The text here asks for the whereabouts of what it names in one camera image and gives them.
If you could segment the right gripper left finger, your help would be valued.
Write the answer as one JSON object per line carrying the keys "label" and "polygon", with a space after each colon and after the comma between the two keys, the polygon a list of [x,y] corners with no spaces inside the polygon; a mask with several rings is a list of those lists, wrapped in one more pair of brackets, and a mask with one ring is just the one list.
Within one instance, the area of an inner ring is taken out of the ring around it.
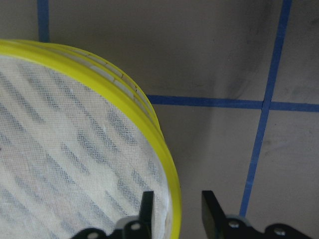
{"label": "right gripper left finger", "polygon": [[141,207],[139,212],[139,223],[141,225],[139,231],[143,239],[152,238],[152,219],[154,209],[154,192],[143,192]]}

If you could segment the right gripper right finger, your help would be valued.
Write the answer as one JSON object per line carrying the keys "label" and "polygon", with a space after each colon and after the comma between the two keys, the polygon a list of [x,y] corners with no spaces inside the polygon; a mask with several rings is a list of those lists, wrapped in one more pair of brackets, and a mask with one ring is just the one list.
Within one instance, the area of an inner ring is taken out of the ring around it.
{"label": "right gripper right finger", "polygon": [[212,191],[201,192],[201,218],[208,239],[224,238],[226,216]]}

